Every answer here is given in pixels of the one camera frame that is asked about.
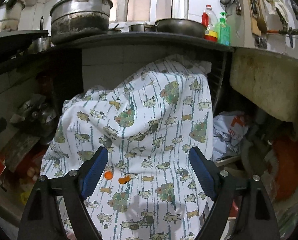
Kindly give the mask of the orange peel piece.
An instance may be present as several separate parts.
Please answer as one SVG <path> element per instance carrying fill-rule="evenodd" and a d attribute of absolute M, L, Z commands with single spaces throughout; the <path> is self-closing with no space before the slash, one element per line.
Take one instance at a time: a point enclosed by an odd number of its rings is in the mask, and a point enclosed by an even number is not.
<path fill-rule="evenodd" d="M 127 184 L 129 181 L 131 181 L 131 178 L 129 175 L 125 176 L 125 177 L 121 177 L 118 179 L 119 184 L 124 185 Z"/>

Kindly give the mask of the stone kitchen sink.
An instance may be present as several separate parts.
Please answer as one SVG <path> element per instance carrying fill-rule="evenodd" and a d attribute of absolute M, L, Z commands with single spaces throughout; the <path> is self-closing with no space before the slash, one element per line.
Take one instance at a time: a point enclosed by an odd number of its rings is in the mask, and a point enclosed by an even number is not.
<path fill-rule="evenodd" d="M 298 59 L 237 47 L 232 58 L 230 85 L 272 117 L 295 124 L 298 132 Z"/>

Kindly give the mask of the black kitchen countertop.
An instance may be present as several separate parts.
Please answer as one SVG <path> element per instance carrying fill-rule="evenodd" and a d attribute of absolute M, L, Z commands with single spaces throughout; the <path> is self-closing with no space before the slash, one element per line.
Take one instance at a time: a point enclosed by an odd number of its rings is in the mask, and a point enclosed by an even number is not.
<path fill-rule="evenodd" d="M 33 41 L 40 37 L 46 37 L 49 34 L 47 30 L 20 30 L 3 31 L 0 33 L 0 62 L 9 60 L 19 52 L 26 50 Z M 190 46 L 203 47 L 218 51 L 233 51 L 233 47 L 208 41 L 204 38 L 193 37 L 172 33 L 155 32 L 135 32 L 119 34 L 99 34 L 87 36 L 76 40 L 54 42 L 54 49 L 65 46 L 77 48 L 97 47 L 97 46 L 118 46 L 122 44 L 147 44 L 147 43 L 172 43 L 185 44 Z"/>

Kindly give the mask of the white red plastic bag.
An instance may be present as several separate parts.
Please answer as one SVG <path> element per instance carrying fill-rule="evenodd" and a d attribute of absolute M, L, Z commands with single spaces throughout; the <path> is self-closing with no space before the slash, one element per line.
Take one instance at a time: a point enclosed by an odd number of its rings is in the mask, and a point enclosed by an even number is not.
<path fill-rule="evenodd" d="M 235 157 L 240 153 L 240 142 L 248 131 L 242 111 L 222 112 L 213 118 L 212 160 Z"/>

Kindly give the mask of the white cat-print tablecloth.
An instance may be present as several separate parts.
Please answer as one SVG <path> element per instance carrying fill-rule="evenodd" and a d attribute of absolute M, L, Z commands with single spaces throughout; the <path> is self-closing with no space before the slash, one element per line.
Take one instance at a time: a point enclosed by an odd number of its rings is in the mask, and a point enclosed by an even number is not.
<path fill-rule="evenodd" d="M 210 70 L 210 62 L 171 55 L 112 90 L 95 86 L 63 104 L 41 172 L 62 177 L 99 147 L 108 150 L 112 178 L 101 177 L 84 202 L 103 239 L 197 236 L 206 198 L 189 150 L 212 156 Z"/>

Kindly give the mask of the green dish soap bottle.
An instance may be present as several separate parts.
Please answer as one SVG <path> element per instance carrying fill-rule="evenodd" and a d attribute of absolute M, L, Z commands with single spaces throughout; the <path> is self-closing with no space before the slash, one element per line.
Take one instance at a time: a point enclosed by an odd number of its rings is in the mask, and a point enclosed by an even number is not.
<path fill-rule="evenodd" d="M 218 43 L 230 46 L 230 26 L 227 24 L 227 14 L 220 13 L 220 21 L 218 23 Z"/>

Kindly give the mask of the black wok pan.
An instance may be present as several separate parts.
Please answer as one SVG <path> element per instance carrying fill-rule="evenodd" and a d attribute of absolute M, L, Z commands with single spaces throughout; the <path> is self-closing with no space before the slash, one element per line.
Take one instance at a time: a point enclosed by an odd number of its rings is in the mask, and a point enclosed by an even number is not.
<path fill-rule="evenodd" d="M 155 25 L 146 24 L 144 27 L 144 31 L 172 33 L 197 38 L 204 38 L 205 30 L 205 26 L 199 22 L 179 18 L 165 18 L 157 20 Z"/>

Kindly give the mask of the red-capped oil bottle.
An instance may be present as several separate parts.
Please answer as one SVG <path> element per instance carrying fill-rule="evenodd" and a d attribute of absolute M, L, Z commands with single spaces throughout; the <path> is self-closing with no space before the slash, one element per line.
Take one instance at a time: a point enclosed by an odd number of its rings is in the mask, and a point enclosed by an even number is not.
<path fill-rule="evenodd" d="M 202 14 L 202 25 L 205 27 L 204 38 L 209 41 L 217 42 L 218 41 L 218 32 L 217 32 L 218 19 L 215 13 L 212 10 L 212 6 L 207 4 L 205 11 Z"/>

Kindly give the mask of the large aluminium steamer pot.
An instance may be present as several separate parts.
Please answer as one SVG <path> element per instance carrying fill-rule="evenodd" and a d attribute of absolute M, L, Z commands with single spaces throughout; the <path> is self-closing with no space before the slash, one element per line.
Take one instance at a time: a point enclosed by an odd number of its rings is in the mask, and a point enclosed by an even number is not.
<path fill-rule="evenodd" d="M 52 42 L 105 33 L 112 7 L 112 0 L 60 0 L 50 10 Z"/>

